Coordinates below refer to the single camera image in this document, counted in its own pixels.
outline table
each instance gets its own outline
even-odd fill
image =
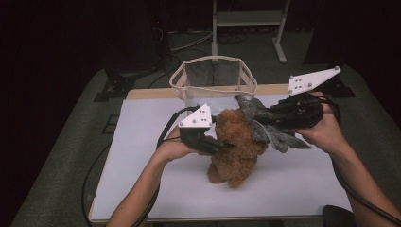
[[[266,102],[276,102],[287,92],[287,84],[259,85],[256,97],[269,106]],[[91,221],[107,221],[153,153],[167,120],[181,108],[183,102],[172,89],[128,93],[90,211]],[[290,148],[285,154],[268,148],[253,175],[237,190],[209,183],[209,164],[209,157],[197,154],[168,164],[148,221],[314,217],[326,204],[350,210],[328,155],[317,148]]]

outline mesh basket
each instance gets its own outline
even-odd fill
[[[241,59],[224,56],[185,61],[169,83],[185,106],[209,103],[212,114],[238,108],[234,96],[251,98],[257,88],[256,79]]]

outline dark background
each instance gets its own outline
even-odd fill
[[[280,1],[219,0],[221,9],[279,9]],[[161,30],[211,29],[212,1],[1,1],[0,226],[8,226],[91,77],[105,60],[148,70],[168,50]],[[399,1],[292,0],[286,30],[315,28],[305,63],[346,63],[401,125]]]

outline human arm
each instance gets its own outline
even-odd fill
[[[342,178],[362,198],[401,219],[401,213],[381,191],[354,149],[344,138],[330,107],[323,104],[323,119],[313,128],[293,130],[306,141],[328,153]],[[396,226],[348,195],[358,226]]]
[[[115,208],[107,226],[132,226],[148,207],[160,184],[166,165],[193,152],[180,142],[179,136],[180,131],[176,127],[167,137],[167,141],[156,149],[131,191]]]

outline brown teddy bear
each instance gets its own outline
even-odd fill
[[[252,139],[251,127],[240,109],[226,109],[218,114],[216,136],[232,146],[212,156],[207,172],[209,181],[227,182],[229,187],[238,188],[251,175],[257,156],[265,152],[268,143]]]

